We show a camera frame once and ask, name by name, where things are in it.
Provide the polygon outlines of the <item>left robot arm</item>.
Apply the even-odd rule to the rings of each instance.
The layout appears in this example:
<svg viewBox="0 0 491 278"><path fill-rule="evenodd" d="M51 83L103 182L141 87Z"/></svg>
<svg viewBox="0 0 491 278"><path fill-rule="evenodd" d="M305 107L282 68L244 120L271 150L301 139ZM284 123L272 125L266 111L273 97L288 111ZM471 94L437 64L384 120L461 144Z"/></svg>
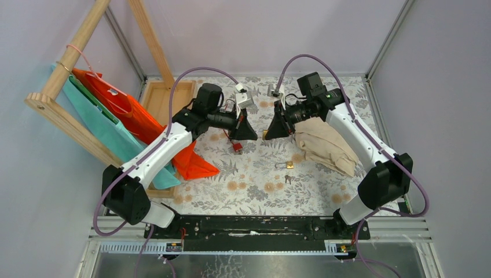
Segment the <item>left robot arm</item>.
<svg viewBox="0 0 491 278"><path fill-rule="evenodd" d="M247 120L247 107L253 105L250 92L242 84L235 87L234 108L220 109L222 89L204 83L190 108L183 107L172 124L141 153L119 168L110 165L103 172L102 204L130 225L153 224L166 238L179 232L175 212L149 199L146 189L172 158L190 146L209 128L224 129L233 140L257 140Z"/></svg>

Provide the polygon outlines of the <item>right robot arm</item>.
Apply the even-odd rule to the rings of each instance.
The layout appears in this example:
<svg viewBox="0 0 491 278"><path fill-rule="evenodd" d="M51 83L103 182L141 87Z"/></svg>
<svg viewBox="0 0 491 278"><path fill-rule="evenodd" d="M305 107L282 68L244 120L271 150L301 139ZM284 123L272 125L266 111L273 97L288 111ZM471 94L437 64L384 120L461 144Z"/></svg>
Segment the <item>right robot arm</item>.
<svg viewBox="0 0 491 278"><path fill-rule="evenodd" d="M409 191L413 160L399 155L374 134L356 115L340 88L328 90L317 72L297 80L302 99L295 104L285 102L284 87L268 86L267 95L276 98L274 117L264 135L265 140L299 134L301 123L320 118L347 142L359 158L366 175L357 188L357 195L334 214L332 231L345 239L355 231L355 224L376 209Z"/></svg>

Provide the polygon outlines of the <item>red cable lock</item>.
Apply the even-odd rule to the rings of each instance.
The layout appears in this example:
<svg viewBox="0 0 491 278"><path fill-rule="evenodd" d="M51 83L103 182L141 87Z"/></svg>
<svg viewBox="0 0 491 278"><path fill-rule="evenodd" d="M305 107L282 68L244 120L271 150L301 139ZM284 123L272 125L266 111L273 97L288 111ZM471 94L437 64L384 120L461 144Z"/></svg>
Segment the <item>red cable lock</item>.
<svg viewBox="0 0 491 278"><path fill-rule="evenodd" d="M226 137L226 138L228 139L228 141L231 143L232 148L233 148L233 150L234 150L234 153L235 153L235 154L238 154L238 155L242 154L242 151L243 151L243 147L242 147L242 145L241 145L239 142L235 142L235 141L233 141L233 140L231 139L231 137L229 136L229 134L228 134L228 131L227 131L227 130L223 129L222 131L223 131L223 133L224 133L225 137Z"/></svg>

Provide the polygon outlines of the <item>long shackle brass padlock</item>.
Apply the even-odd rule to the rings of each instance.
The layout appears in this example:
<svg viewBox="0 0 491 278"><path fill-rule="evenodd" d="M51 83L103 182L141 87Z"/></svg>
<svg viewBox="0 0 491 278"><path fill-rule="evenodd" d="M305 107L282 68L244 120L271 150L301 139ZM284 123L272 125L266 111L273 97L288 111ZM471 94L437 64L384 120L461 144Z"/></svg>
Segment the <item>long shackle brass padlock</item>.
<svg viewBox="0 0 491 278"><path fill-rule="evenodd" d="M280 162L276 163L274 166L276 169L293 169L294 163L292 161Z"/></svg>

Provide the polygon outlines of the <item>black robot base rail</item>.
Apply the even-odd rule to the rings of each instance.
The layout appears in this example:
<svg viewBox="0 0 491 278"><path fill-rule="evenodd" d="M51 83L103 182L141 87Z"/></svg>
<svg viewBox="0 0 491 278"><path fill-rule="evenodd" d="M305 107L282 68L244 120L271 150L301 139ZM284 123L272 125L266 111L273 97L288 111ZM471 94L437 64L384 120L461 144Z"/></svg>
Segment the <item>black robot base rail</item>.
<svg viewBox="0 0 491 278"><path fill-rule="evenodd" d="M177 240L187 252L324 251L326 241L371 238L366 223L346 225L337 211L331 217L176 214L168 227L144 236Z"/></svg>

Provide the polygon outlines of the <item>keys of long padlock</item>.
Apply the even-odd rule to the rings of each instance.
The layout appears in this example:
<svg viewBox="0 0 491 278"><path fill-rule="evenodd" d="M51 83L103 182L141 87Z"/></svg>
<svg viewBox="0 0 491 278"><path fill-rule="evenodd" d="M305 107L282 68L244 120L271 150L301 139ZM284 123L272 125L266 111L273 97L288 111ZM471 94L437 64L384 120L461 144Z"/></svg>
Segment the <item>keys of long padlock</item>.
<svg viewBox="0 0 491 278"><path fill-rule="evenodd" d="M285 183L288 183L290 185L292 184L292 176L285 175L284 178L285 178Z"/></svg>

